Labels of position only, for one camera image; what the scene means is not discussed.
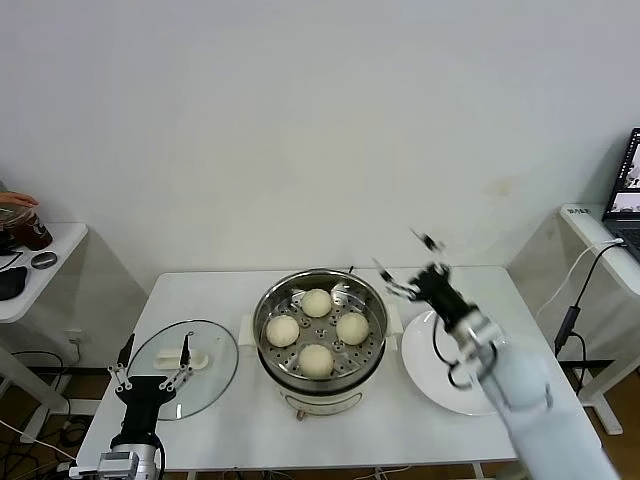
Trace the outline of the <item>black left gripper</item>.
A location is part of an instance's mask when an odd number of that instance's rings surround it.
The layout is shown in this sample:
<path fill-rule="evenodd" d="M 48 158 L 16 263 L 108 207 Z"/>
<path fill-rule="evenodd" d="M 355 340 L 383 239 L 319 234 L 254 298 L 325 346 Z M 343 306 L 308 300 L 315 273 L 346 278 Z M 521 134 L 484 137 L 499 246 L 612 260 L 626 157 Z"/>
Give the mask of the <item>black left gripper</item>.
<path fill-rule="evenodd" d="M 116 396 L 126 405 L 120 432 L 111 440 L 110 447 L 121 445 L 150 445 L 160 447 L 156 435 L 160 408 L 176 397 L 176 391 L 190 378 L 191 350 L 189 335 L 184 336 L 179 354 L 161 352 L 158 355 L 158 369 L 174 371 L 168 376 L 128 377 L 127 369 L 131 358 L 135 334 L 132 333 L 119 351 L 114 364 L 107 370 L 116 383 Z"/>

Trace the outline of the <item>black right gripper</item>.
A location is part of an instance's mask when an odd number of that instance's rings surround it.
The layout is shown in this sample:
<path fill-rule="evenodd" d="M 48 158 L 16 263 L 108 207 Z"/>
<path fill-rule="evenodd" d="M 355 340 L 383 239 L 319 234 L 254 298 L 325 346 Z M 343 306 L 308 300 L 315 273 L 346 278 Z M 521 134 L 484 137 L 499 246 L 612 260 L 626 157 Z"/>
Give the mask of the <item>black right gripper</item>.
<path fill-rule="evenodd" d="M 450 283 L 451 269 L 446 259 L 446 245 L 427 233 L 410 228 L 411 233 L 430 252 L 431 263 L 413 278 L 412 285 L 395 280 L 391 273 L 375 258 L 372 259 L 376 271 L 385 283 L 386 291 L 408 301 L 422 301 L 429 304 L 444 322 L 446 329 L 455 329 L 474 311 L 474 304 L 468 303 Z"/>

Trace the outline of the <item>person's hand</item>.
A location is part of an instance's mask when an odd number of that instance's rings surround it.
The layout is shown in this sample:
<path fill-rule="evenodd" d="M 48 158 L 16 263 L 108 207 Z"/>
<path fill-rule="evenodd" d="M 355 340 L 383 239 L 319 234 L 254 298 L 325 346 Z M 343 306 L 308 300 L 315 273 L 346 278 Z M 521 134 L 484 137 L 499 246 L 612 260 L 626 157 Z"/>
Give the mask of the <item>person's hand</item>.
<path fill-rule="evenodd" d="M 30 195 L 10 191 L 0 192 L 0 203 L 17 205 L 26 208 L 34 208 L 39 205 L 39 202 Z"/>

